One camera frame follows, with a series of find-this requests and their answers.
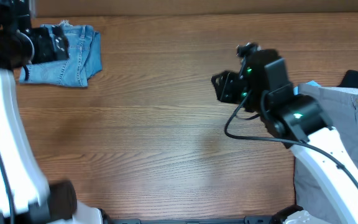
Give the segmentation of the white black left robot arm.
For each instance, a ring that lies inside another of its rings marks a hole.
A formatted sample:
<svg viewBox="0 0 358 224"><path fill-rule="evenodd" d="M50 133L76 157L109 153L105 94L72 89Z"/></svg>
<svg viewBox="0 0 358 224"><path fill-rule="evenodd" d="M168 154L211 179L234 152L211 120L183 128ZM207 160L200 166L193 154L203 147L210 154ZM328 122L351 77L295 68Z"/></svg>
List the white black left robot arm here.
<svg viewBox="0 0 358 224"><path fill-rule="evenodd" d="M14 69L69 57L62 28L32 27L32 11L32 1L0 0L0 223L109 223L77 199L69 180L49 184L32 153Z"/></svg>

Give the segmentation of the light blue denim jeans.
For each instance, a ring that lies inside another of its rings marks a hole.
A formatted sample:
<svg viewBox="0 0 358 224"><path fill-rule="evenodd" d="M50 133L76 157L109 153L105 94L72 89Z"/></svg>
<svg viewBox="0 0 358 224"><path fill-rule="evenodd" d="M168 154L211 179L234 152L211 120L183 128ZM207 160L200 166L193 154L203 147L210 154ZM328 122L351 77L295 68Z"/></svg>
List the light blue denim jeans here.
<svg viewBox="0 0 358 224"><path fill-rule="evenodd" d="M88 80L103 69L101 34L89 25L71 25L67 20L58 26L68 39L69 59L28 65L21 70L21 84L50 84L86 88Z"/></svg>

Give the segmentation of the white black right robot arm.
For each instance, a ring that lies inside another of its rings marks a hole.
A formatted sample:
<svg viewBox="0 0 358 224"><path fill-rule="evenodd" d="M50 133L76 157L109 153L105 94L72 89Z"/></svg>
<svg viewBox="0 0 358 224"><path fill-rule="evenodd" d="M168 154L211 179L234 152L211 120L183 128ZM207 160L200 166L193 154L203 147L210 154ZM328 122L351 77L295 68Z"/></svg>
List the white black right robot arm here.
<svg viewBox="0 0 358 224"><path fill-rule="evenodd" d="M311 96L295 94L285 60L275 49L249 42L237 46L238 72L212 76L218 101L255 112L270 137L226 136L248 141L280 142L302 162L343 223L358 223L358 168L345 150L332 119Z"/></svg>

